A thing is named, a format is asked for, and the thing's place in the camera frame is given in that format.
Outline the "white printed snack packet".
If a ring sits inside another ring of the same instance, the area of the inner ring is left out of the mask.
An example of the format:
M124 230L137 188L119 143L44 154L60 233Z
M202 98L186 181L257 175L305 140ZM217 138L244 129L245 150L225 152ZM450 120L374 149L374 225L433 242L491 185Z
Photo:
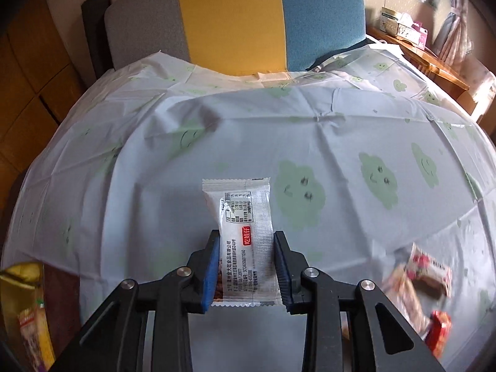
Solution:
M280 305L273 259L270 180L209 179L203 181L202 188L220 235L219 274L213 304Z

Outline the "orange crispy cake clear bag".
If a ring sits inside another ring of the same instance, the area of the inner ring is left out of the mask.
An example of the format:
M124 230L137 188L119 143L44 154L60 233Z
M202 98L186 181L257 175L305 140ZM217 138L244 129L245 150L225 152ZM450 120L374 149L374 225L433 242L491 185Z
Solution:
M411 327L424 337L431 321L425 315L412 281L405 271L405 264L399 264L383 283L383 292L396 306Z

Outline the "pink floral snack bar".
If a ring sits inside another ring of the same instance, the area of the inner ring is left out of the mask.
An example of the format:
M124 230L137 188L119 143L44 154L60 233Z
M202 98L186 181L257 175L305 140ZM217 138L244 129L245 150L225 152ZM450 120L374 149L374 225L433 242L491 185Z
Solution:
M423 281L428 286L439 290L444 296L451 298L452 270L427 252L412 244L405 272L412 281Z

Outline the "red gold pastry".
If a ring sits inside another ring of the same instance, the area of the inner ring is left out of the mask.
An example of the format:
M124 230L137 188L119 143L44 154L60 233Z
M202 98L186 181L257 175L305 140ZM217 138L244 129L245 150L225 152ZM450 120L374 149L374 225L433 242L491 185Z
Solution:
M451 317L447 312L433 311L430 321L430 328L424 342L436 359L440 359L451 333Z

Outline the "white cloud-print tablecloth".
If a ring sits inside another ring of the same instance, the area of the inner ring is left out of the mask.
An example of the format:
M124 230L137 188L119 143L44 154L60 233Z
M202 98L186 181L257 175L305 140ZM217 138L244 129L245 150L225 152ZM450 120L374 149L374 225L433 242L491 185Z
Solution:
M29 167L2 265L80 279L88 318L119 281L153 281L201 248L205 179L269 178L272 224L338 281L384 283L413 245L452 271L442 365L495 336L495 148L383 46L322 71L228 77L156 53L98 80Z

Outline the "gold tin box maroon sides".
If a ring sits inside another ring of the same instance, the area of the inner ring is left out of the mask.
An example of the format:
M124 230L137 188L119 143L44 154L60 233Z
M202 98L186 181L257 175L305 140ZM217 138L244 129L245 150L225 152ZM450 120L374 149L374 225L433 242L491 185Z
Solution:
M22 371L48 371L81 328L80 279L48 264L1 271L1 351Z

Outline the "wooden side table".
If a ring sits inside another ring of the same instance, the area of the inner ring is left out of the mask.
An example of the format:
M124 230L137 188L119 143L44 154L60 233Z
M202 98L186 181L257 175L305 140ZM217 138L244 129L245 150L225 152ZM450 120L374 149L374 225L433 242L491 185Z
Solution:
M429 51L423 51L411 45L408 41L396 39L370 25L366 26L366 33L380 41L398 45L406 56L407 61L417 67L453 99L457 100L463 92L469 90L469 85L456 71L443 64Z

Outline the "grey yellow blue sofa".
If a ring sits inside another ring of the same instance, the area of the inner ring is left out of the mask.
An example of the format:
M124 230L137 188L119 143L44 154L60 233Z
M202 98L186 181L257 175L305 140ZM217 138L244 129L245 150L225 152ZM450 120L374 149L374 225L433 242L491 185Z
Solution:
M157 51L227 75L304 71L366 39L364 0L117 0L113 65Z

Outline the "wooden cabinet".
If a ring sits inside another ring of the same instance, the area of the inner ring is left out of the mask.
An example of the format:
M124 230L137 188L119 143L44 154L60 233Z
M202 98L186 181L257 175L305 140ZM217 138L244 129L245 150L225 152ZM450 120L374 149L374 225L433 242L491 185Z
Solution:
M1 209L83 91L47 0L24 0L1 30Z

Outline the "tissue box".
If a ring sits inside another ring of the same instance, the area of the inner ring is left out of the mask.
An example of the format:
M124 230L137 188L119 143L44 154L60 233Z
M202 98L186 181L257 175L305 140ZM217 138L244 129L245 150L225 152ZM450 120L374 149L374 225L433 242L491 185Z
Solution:
M379 17L380 31L395 37L396 39L406 40L412 45L417 45L420 39L420 32L412 27L413 19L406 14L382 7Z

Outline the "pink small box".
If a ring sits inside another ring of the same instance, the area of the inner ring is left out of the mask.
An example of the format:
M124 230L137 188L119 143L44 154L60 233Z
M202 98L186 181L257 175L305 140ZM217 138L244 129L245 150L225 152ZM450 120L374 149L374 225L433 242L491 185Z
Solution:
M427 37L428 37L428 30L425 29L422 26L422 23L419 23L419 22L413 22L412 28L418 33L416 47L421 49L421 50L424 50L425 45L426 45L426 41L427 41Z

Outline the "beige curtain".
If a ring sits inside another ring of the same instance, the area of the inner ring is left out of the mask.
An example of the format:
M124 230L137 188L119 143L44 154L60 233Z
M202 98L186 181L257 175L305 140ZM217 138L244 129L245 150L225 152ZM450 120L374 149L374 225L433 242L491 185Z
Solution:
M468 0L450 0L451 10L446 16L434 42L434 52L444 65L460 71L472 42L468 35Z

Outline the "black rolled mat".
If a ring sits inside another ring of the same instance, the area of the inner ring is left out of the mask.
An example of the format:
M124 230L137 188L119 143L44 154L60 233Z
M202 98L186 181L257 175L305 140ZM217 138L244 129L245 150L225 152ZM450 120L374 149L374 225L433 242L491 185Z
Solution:
M86 43L95 77L113 69L113 60L105 26L105 13L112 0L86 0L81 5Z

